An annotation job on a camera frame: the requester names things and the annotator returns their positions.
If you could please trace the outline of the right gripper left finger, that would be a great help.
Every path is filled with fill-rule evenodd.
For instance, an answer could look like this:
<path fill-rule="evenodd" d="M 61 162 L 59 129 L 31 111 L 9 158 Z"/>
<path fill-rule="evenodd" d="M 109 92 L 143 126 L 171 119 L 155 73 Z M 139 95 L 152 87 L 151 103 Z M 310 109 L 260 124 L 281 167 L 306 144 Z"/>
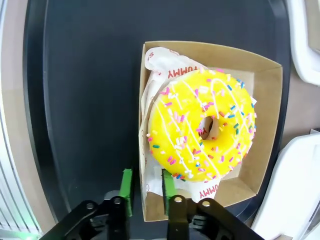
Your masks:
<path fill-rule="evenodd" d="M 129 218 L 133 215 L 133 170 L 124 169 L 117 195 L 98 204 L 85 200 L 68 213 L 42 240 L 92 240 L 106 232 L 107 240 L 130 238 Z"/>

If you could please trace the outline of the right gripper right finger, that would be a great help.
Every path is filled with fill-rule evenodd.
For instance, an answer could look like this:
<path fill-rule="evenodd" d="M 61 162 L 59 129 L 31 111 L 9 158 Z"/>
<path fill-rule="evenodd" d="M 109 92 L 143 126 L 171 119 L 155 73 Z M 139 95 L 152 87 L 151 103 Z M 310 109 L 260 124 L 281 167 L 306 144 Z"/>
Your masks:
<path fill-rule="evenodd" d="M 171 174 L 162 170 L 168 240 L 188 240 L 193 229 L 209 240 L 261 240 L 262 237 L 212 198 L 194 202 L 177 194 Z"/>

